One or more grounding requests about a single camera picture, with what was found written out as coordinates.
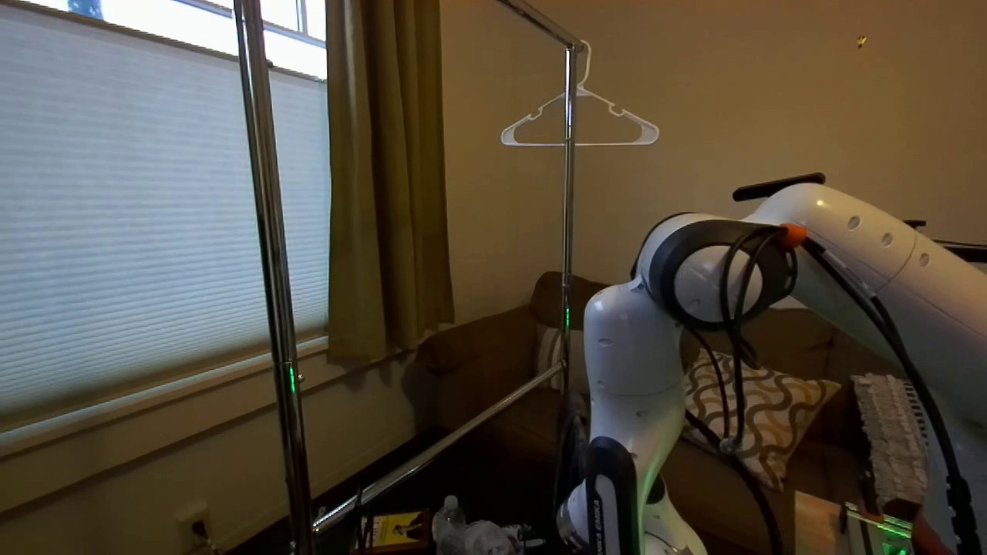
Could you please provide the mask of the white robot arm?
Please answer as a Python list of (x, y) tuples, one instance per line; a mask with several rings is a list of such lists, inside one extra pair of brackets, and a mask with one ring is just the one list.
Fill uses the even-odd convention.
[(781, 299), (903, 370), (944, 466), (948, 544), (984, 555), (987, 276), (905, 221), (825, 186), (786, 186), (750, 217), (656, 221), (622, 285), (582, 311), (589, 462), (558, 507), (585, 555), (707, 555), (659, 469), (684, 429), (691, 331), (738, 331)]

